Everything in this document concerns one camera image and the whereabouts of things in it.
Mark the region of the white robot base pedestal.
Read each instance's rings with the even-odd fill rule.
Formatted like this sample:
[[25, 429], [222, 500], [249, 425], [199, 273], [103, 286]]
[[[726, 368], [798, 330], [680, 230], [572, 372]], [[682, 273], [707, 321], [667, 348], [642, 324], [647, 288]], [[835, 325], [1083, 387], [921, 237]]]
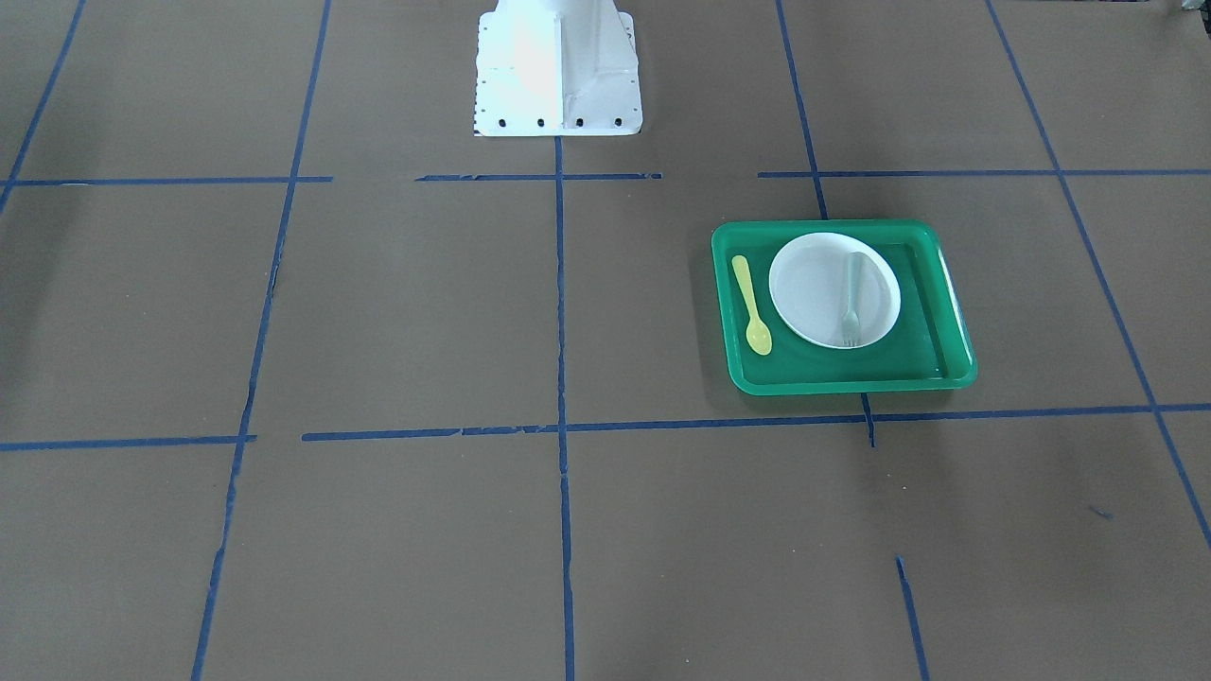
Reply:
[[637, 135], [633, 17], [614, 1], [499, 1], [477, 25], [474, 133]]

